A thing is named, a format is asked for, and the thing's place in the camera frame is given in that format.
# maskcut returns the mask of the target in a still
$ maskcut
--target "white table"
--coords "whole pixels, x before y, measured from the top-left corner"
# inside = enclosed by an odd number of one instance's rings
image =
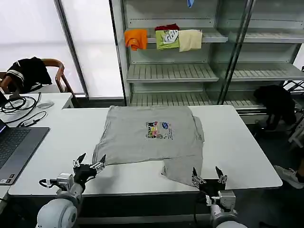
[[[203,178],[216,178],[215,166],[228,175],[227,189],[273,188],[282,181],[245,126],[229,105],[190,107],[201,119]],[[90,163],[103,133],[108,108],[63,109],[43,122],[50,132],[33,155],[17,182],[9,189],[14,196],[53,196],[38,181],[73,173],[72,161],[86,152]],[[107,166],[86,184],[84,195],[151,194],[194,191],[196,188],[169,180],[160,174],[163,161]]]
[[[26,96],[31,96],[33,98],[35,98],[36,100],[38,99],[38,94],[26,94]],[[26,118],[31,117],[32,115],[41,112],[41,111],[46,111],[47,112],[47,116],[42,119],[41,121],[39,121],[35,127],[42,127],[45,126],[44,122],[47,122],[47,119],[50,118],[54,113],[60,112],[63,108],[69,108],[69,107],[73,107],[73,104],[71,102],[71,98],[72,98],[72,94],[71,93],[61,93],[61,94],[41,94],[41,100],[39,102],[39,104],[41,103],[45,103],[47,101],[52,101],[54,102],[54,105],[48,109],[38,109],[35,108]],[[25,113],[27,113],[28,110],[25,111],[20,111],[17,112],[16,114],[13,115],[8,115],[8,114],[4,114],[4,113],[0,113],[0,119],[7,122],[10,120],[15,120],[18,119],[19,117],[23,116]],[[13,122],[8,124],[10,127],[14,127],[17,126],[20,122]],[[0,186],[0,198],[5,198],[7,195],[7,192],[9,190],[10,186]],[[1,208],[2,206],[4,206],[4,203],[0,200],[0,213],[1,213]]]

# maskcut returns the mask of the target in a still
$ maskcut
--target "black jacket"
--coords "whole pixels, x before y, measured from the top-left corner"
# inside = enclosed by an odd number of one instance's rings
[[[296,122],[295,102],[290,92],[283,87],[278,85],[262,86],[254,92],[254,96],[258,102],[266,107],[269,114],[275,115],[275,127],[281,118],[287,124]]]
[[[6,72],[4,78],[10,76],[19,88],[21,94],[26,94],[42,85],[52,84],[47,68],[40,58],[25,58],[15,62]],[[15,92],[13,83],[8,85],[10,92]]]

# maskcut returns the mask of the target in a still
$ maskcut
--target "laptop keyboard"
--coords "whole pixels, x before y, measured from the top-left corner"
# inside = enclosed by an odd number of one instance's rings
[[[0,169],[29,132],[30,129],[12,130],[8,132],[5,139],[0,142]]]

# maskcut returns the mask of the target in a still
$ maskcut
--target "white sneaker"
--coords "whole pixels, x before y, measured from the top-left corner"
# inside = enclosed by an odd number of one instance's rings
[[[287,181],[291,186],[293,186],[296,189],[302,189],[304,188],[304,183],[300,183],[298,178],[295,176],[296,171],[293,169],[284,169],[281,166],[274,166],[275,171],[280,176],[282,180]]]

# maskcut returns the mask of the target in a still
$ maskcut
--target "metal shelf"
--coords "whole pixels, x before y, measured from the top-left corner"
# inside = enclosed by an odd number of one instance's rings
[[[229,40],[236,39],[236,33],[229,34]],[[269,29],[269,28],[249,28],[244,43],[304,43],[303,29]]]
[[[232,105],[235,109],[265,109],[253,96],[254,91],[228,91],[224,105]]]
[[[304,80],[304,73],[290,63],[238,63],[233,82]]]
[[[196,106],[212,105],[205,92],[134,93],[130,106]]]
[[[220,34],[215,28],[194,28],[201,30],[203,33],[202,43],[226,43],[228,38]],[[155,30],[153,28],[147,29],[148,31],[148,43],[155,44]]]
[[[197,64],[135,64],[130,65],[127,82],[163,83],[163,82],[216,82],[210,66]]]

